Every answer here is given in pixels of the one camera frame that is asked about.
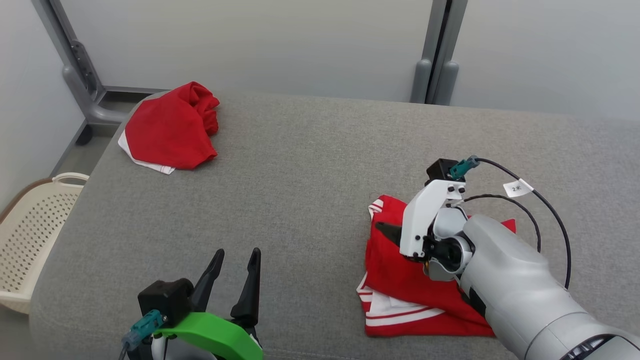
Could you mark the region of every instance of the black cable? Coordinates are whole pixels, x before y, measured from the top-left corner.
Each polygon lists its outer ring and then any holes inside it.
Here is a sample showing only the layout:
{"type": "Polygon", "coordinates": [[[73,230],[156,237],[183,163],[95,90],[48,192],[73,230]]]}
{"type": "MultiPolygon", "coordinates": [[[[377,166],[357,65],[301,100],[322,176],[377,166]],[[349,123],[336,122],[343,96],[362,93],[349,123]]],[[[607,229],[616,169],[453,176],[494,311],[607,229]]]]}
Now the black cable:
{"type": "Polygon", "coordinates": [[[525,213],[527,213],[527,216],[529,216],[529,218],[531,219],[531,222],[533,223],[533,227],[536,229],[536,238],[537,238],[537,248],[538,248],[538,252],[540,252],[541,248],[542,248],[542,239],[540,236],[540,228],[538,227],[538,222],[536,221],[536,219],[533,217],[533,214],[524,207],[524,205],[522,205],[521,203],[517,202],[516,200],[510,199],[506,196],[503,195],[495,195],[492,193],[486,193],[486,194],[482,194],[482,195],[476,195],[476,196],[470,196],[467,197],[464,201],[470,201],[470,200],[474,200],[474,199],[483,199],[483,198],[495,198],[495,199],[502,199],[502,200],[507,200],[508,202],[518,206],[520,209],[522,209],[522,211],[524,211],[525,213]]]}
{"type": "MultiPolygon", "coordinates": [[[[476,161],[479,161],[481,163],[491,164],[494,167],[497,167],[500,170],[504,171],[505,173],[509,174],[514,179],[516,180],[520,179],[520,176],[517,176],[508,168],[503,167],[502,165],[496,163],[495,161],[492,161],[489,159],[483,159],[483,158],[476,158],[476,161]]],[[[564,237],[564,246],[566,247],[566,279],[564,280],[564,287],[568,289],[569,280],[571,279],[571,244],[569,244],[569,235],[566,233],[566,228],[564,227],[564,223],[560,219],[560,216],[556,212],[556,209],[554,209],[554,207],[551,206],[551,204],[549,204],[549,201],[547,201],[542,195],[540,195],[540,193],[537,190],[533,190],[532,193],[533,195],[537,196],[540,199],[540,201],[544,203],[544,205],[547,206],[547,208],[551,211],[551,214],[553,214],[554,218],[556,218],[558,225],[560,225],[560,230],[562,231],[562,235],[564,237]]]]}
{"type": "Polygon", "coordinates": [[[122,347],[122,351],[120,352],[120,356],[118,357],[118,360],[124,360],[124,356],[127,355],[128,349],[129,349],[129,343],[124,343],[124,346],[122,347]]]}

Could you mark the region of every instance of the white partition panel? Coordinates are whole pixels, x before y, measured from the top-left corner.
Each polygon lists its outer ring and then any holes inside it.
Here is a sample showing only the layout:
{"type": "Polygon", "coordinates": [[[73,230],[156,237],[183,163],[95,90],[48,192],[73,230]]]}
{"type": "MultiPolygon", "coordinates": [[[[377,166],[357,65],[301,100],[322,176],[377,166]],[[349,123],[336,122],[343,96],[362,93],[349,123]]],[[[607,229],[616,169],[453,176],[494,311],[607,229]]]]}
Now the white partition panel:
{"type": "Polygon", "coordinates": [[[61,0],[106,86],[408,101],[432,0],[61,0]]]}
{"type": "Polygon", "coordinates": [[[451,105],[640,120],[640,1],[469,1],[451,105]]]}
{"type": "Polygon", "coordinates": [[[25,186],[49,177],[84,116],[62,78],[62,60],[31,1],[3,2],[0,47],[2,210],[25,186]]]}

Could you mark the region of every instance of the teal cable connector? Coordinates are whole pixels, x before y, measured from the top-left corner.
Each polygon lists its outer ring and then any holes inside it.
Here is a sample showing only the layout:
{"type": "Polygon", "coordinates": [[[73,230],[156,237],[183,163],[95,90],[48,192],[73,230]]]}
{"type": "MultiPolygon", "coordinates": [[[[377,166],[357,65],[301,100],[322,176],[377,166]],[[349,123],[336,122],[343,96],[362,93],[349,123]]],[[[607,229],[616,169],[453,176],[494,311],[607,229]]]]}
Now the teal cable connector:
{"type": "Polygon", "coordinates": [[[142,319],[133,324],[129,332],[122,337],[122,348],[134,350],[140,345],[142,340],[148,338],[156,330],[160,329],[166,320],[166,316],[163,316],[160,311],[149,311],[142,319]]]}
{"type": "Polygon", "coordinates": [[[469,156],[469,159],[466,160],[460,160],[460,162],[449,171],[451,179],[461,179],[469,170],[477,167],[478,165],[480,165],[480,163],[478,162],[476,155],[471,155],[469,156]]]}

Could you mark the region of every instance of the cable label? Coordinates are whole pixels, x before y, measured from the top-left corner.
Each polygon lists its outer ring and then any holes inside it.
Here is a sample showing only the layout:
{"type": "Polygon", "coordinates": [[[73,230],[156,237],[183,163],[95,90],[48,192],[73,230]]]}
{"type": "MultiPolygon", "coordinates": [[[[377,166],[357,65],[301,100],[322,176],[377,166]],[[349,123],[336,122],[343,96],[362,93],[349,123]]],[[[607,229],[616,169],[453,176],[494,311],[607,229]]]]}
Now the cable label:
{"type": "Polygon", "coordinates": [[[517,179],[512,183],[503,184],[504,191],[507,192],[508,197],[518,197],[522,195],[527,195],[528,193],[533,191],[531,185],[527,184],[523,179],[517,179]]]}

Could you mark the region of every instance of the gray floor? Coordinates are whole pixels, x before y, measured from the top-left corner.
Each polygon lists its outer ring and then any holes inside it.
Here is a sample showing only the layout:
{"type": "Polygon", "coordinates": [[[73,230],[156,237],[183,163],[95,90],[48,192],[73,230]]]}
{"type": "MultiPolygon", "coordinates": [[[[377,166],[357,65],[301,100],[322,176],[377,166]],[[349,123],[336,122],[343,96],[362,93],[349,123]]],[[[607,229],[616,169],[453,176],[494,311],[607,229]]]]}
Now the gray floor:
{"type": "MultiPolygon", "coordinates": [[[[109,110],[129,112],[147,94],[107,93],[100,105],[109,110]]],[[[100,129],[92,140],[84,145],[73,145],[67,152],[57,173],[80,172],[91,175],[104,149],[111,141],[109,131],[100,129]]],[[[34,348],[29,332],[29,318],[0,305],[0,359],[43,359],[34,348]]]]}

